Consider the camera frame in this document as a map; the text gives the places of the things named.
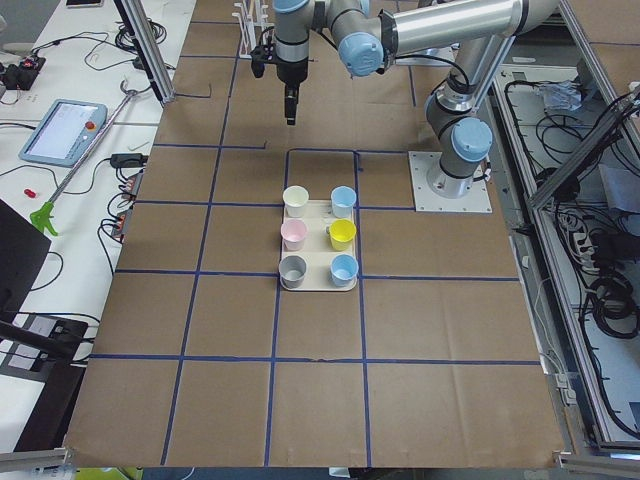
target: gray cup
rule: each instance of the gray cup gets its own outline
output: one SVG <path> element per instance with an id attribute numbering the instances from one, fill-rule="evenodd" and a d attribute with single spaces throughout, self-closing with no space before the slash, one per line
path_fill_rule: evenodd
<path id="1" fill-rule="evenodd" d="M 304 276 L 307 273 L 307 262 L 298 255 L 289 255 L 280 261 L 278 272 L 284 287 L 297 288 L 304 281 Z"/>

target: green grabber tool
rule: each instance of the green grabber tool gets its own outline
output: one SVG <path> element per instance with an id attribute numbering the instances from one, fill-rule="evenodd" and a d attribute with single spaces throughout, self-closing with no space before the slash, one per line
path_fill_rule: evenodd
<path id="1" fill-rule="evenodd" d="M 31 219 L 31 224 L 34 227 L 36 227 L 38 230 L 40 230 L 42 233 L 44 233 L 44 230 L 47 229 L 49 230 L 49 233 L 51 233 L 51 235 L 53 235 L 54 237 L 58 235 L 58 232 L 56 232 L 53 228 L 53 225 L 51 225 L 51 219 L 53 218 L 53 216 L 51 215 L 51 211 L 53 210 L 54 202 L 58 199 L 60 195 L 62 195 L 62 192 L 64 192 L 64 189 L 67 188 L 67 186 L 73 179 L 74 175 L 78 173 L 78 170 L 80 170 L 82 165 L 91 156 L 91 153 L 93 152 L 94 148 L 104 138 L 107 131 L 109 130 L 111 125 L 113 125 L 113 123 L 116 120 L 116 117 L 120 114 L 122 109 L 129 103 L 129 101 L 133 97 L 135 97 L 139 93 L 142 93 L 148 90 L 147 88 L 146 90 L 142 90 L 141 92 L 138 90 L 127 90 L 125 87 L 126 87 L 126 80 L 123 80 L 122 83 L 120 83 L 120 90 L 122 90 L 122 92 L 125 94 L 125 97 L 122 99 L 122 102 L 120 102 L 120 105 L 116 107 L 116 109 L 113 111 L 111 116 L 107 119 L 107 121 L 102 126 L 100 131 L 94 137 L 93 141 L 89 144 L 87 149 L 80 156 L 76 164 L 69 171 L 69 173 L 67 173 L 67 176 L 64 177 L 64 179 L 60 182 L 60 185 L 58 186 L 58 188 L 56 188 L 55 192 L 53 192 L 51 197 L 49 197 L 49 200 L 44 202 L 44 205 L 40 208 L 40 210 L 36 210 L 31 215 L 29 215 L 29 218 Z"/>

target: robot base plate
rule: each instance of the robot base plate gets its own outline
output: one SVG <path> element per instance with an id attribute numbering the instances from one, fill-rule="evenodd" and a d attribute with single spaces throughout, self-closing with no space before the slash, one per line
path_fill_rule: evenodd
<path id="1" fill-rule="evenodd" d="M 462 198 L 448 199 L 436 194 L 427 183 L 427 171 L 440 160 L 440 152 L 409 152 L 411 183 L 416 212 L 492 213 L 491 202 L 484 181 L 473 182 Z M 481 167 L 475 176 L 482 175 Z"/>

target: pink cup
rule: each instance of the pink cup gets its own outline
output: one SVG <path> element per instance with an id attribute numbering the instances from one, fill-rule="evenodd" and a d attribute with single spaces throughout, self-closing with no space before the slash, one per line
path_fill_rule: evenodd
<path id="1" fill-rule="evenodd" d="M 280 234 L 287 250 L 300 250 L 304 246 L 305 238 L 307 238 L 307 226 L 302 220 L 292 218 L 282 224 Z"/>

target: blue joint cap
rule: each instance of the blue joint cap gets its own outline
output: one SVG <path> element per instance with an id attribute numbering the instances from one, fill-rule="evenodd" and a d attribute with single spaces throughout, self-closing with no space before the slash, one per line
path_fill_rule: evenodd
<path id="1" fill-rule="evenodd" d="M 483 121 L 467 117 L 453 127 L 451 143 L 460 158 L 469 163 L 476 163 L 489 153 L 493 143 L 493 134 Z"/>
<path id="2" fill-rule="evenodd" d="M 309 0 L 273 0 L 273 9 L 276 13 L 291 13 L 300 10 Z"/>
<path id="3" fill-rule="evenodd" d="M 338 47 L 340 60 L 351 75 L 366 77 L 375 72 L 384 58 L 380 40 L 365 32 L 347 35 Z"/>
<path id="4" fill-rule="evenodd" d="M 364 16 L 368 18 L 369 13 L 371 13 L 371 3 L 369 0 L 360 0 L 360 8 L 362 9 Z"/>

